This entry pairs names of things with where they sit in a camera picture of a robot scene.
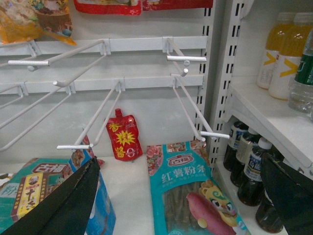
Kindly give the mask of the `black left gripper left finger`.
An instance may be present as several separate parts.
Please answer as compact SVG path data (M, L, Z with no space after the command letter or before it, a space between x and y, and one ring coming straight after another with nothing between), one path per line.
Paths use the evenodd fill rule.
M83 235L97 191L100 166L91 158L3 235Z

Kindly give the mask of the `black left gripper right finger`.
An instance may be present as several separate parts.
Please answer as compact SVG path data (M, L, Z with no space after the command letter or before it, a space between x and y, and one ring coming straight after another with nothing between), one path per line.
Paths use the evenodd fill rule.
M313 233L313 181L282 161L261 156L261 179L290 235Z

